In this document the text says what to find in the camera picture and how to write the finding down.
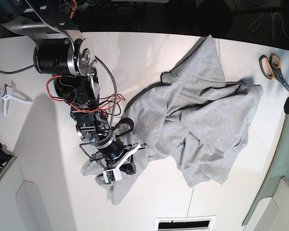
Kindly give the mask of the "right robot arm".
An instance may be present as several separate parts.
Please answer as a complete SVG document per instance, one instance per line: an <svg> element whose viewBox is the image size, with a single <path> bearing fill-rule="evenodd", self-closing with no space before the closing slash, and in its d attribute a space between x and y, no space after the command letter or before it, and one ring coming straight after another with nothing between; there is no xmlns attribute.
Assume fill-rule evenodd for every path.
<svg viewBox="0 0 289 231"><path fill-rule="evenodd" d="M133 155L145 145L125 145L123 134L115 134L113 114L100 103L100 86L91 44L70 17L48 0L0 0L0 24L35 42L33 65L41 74L51 74L56 100L70 105L82 145L97 153L90 160L103 169L106 179L136 172Z"/></svg>

